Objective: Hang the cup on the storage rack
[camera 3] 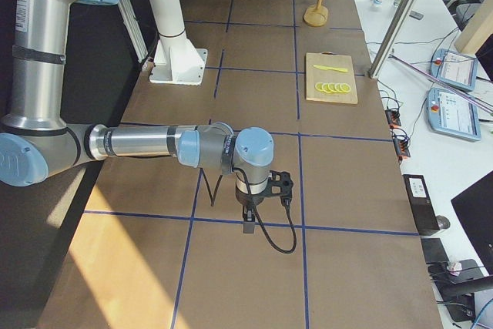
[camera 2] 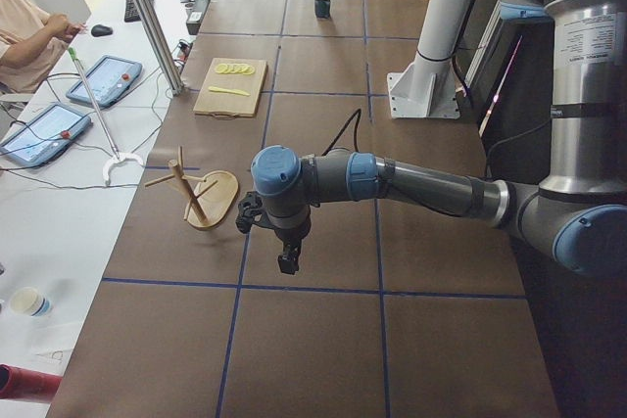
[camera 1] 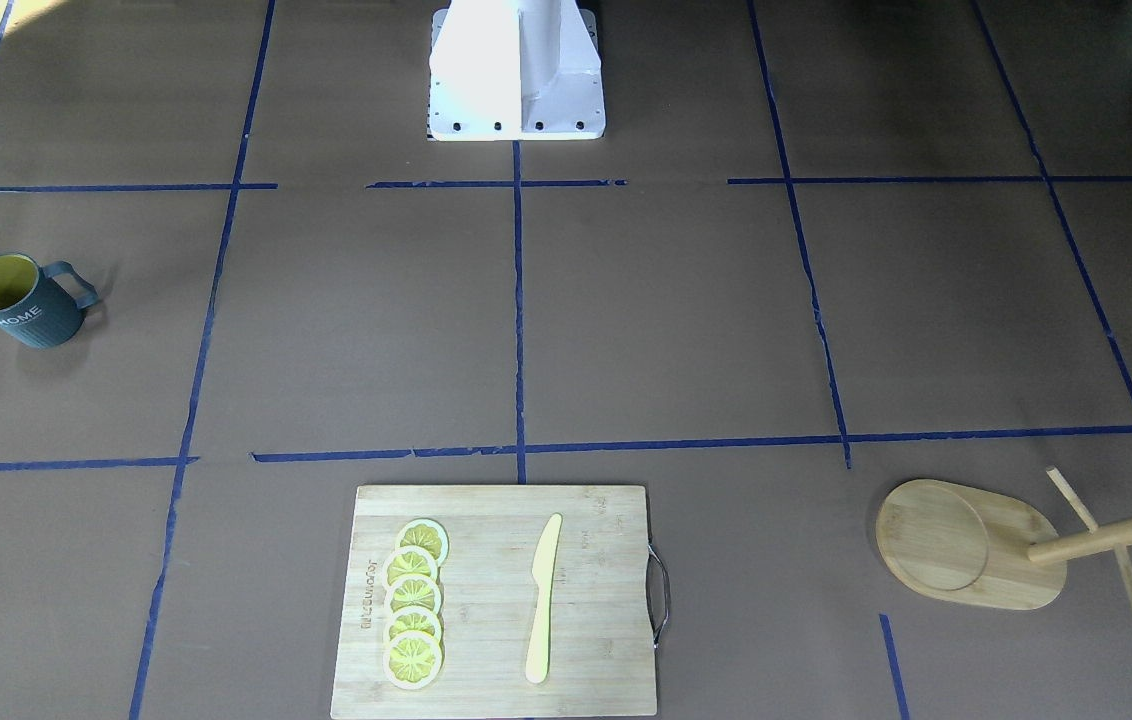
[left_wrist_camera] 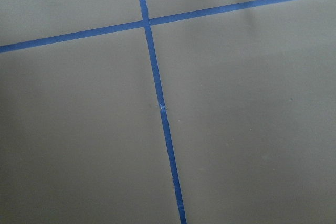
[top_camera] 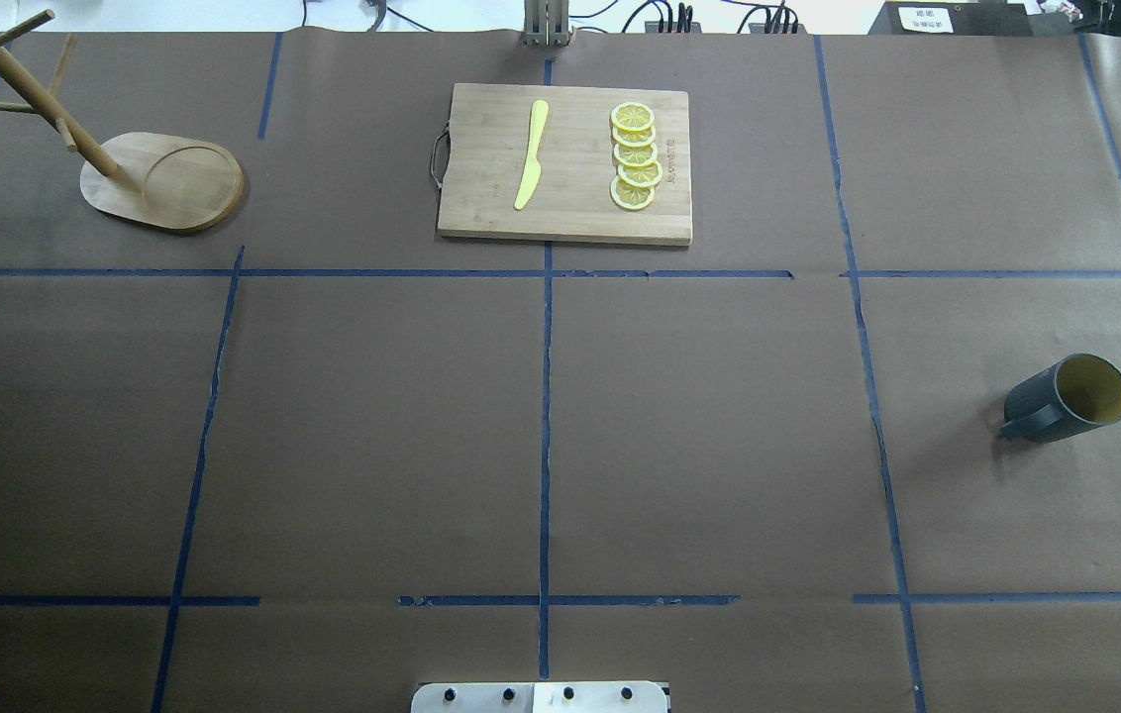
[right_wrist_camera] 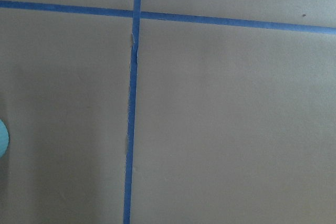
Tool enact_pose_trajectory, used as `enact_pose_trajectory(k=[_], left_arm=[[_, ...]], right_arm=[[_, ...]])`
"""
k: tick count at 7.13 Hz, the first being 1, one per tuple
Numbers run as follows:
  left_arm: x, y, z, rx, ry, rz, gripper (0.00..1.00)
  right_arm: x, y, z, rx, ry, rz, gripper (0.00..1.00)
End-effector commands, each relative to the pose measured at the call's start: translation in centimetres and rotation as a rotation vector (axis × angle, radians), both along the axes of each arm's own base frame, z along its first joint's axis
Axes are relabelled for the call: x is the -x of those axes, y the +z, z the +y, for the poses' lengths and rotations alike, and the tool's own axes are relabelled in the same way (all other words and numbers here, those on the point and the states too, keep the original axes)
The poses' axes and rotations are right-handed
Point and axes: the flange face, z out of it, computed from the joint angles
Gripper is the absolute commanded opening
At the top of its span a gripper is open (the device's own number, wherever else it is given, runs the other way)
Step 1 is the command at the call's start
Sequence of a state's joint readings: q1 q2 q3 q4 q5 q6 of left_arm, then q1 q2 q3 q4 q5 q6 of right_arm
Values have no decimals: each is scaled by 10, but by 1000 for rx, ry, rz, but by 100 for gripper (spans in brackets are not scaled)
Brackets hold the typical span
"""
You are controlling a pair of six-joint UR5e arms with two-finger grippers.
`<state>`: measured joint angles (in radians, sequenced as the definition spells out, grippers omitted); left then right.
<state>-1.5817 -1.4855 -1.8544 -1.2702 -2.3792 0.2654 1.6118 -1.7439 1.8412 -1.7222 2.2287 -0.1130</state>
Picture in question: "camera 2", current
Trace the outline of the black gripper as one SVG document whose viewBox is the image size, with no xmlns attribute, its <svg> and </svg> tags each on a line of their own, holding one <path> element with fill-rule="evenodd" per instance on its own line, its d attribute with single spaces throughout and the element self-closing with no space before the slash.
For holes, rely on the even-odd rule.
<svg viewBox="0 0 627 418">
<path fill-rule="evenodd" d="M 276 237 L 283 242 L 284 245 L 291 247 L 290 254 L 281 254 L 277 261 L 279 270 L 283 274 L 293 275 L 298 272 L 299 258 L 301 254 L 302 241 L 309 235 L 311 230 L 311 221 L 305 219 L 295 227 L 281 228 L 275 223 L 271 223 L 272 230 Z"/>
</svg>

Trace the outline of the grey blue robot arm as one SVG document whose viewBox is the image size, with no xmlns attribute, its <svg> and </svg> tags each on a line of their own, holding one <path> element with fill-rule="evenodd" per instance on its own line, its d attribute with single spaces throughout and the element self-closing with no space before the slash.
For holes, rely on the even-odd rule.
<svg viewBox="0 0 627 418">
<path fill-rule="evenodd" d="M 293 274 L 310 214 L 323 203 L 390 199 L 478 218 L 566 268 L 608 276 L 626 267 L 626 184 L 618 157 L 626 115 L 626 0 L 501 0 L 505 20 L 555 24 L 551 160 L 538 184 L 457 176 L 370 153 L 298 157 L 275 145 L 253 159 L 241 232 L 269 229 Z"/>
</svg>

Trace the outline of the person's hand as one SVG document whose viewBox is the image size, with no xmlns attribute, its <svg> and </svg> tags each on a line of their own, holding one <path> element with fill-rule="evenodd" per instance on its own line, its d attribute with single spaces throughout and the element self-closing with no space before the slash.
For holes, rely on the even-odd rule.
<svg viewBox="0 0 627 418">
<path fill-rule="evenodd" d="M 87 30 L 85 23 L 71 23 L 64 14 L 51 15 L 45 25 L 54 37 L 66 43 L 71 43 L 77 35 Z"/>
</svg>

